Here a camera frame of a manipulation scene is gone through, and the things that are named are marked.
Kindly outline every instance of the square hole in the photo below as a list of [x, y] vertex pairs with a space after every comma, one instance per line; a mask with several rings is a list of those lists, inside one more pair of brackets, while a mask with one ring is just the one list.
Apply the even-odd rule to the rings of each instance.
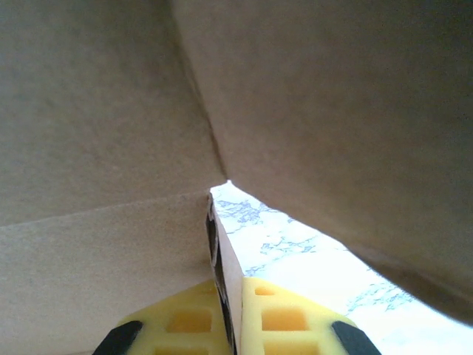
[[208, 350], [204, 348], [158, 348], [154, 355], [208, 355]]
[[316, 344], [266, 342], [265, 355], [320, 355], [320, 351]]
[[180, 310], [172, 315], [168, 333], [205, 333], [211, 331], [212, 313], [208, 309]]
[[263, 331], [306, 331], [304, 312], [298, 308], [269, 308], [261, 315]]
[[270, 288], [262, 286], [262, 287], [255, 288], [254, 294], [257, 296], [273, 296], [274, 291], [271, 290]]

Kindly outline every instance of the black tip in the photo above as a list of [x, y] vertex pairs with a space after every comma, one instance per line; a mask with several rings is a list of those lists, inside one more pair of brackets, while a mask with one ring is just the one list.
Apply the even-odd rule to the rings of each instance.
[[142, 322], [132, 320], [112, 329], [92, 355], [126, 355], [142, 327]]
[[361, 329], [339, 320], [332, 323], [332, 329], [337, 334], [348, 355], [381, 355], [370, 338]]

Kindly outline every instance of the cardboard panel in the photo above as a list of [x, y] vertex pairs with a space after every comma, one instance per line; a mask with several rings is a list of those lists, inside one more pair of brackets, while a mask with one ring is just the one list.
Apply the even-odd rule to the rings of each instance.
[[209, 200], [206, 226], [212, 271], [219, 291], [228, 344], [232, 353], [237, 355], [241, 353], [243, 271], [212, 199]]
[[167, 1], [0, 13], [0, 226], [225, 182]]
[[0, 228], [0, 354], [96, 348], [124, 316], [212, 278], [208, 193]]
[[229, 178], [473, 324], [473, 8], [174, 4]]

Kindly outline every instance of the marble pattern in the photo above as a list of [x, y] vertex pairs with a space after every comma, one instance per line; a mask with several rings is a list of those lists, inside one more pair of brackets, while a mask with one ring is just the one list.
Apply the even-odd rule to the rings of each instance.
[[334, 239], [231, 183], [213, 188], [212, 194], [245, 275], [347, 315], [384, 355], [473, 354], [471, 328], [426, 307]]

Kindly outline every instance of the yellow foam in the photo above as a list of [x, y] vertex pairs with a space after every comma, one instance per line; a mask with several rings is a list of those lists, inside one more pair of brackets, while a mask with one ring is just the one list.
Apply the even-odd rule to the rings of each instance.
[[127, 355], [230, 355], [213, 280], [144, 308], [118, 325], [139, 320], [143, 328]]
[[331, 325], [348, 318], [255, 277], [242, 298], [242, 355], [347, 355]]

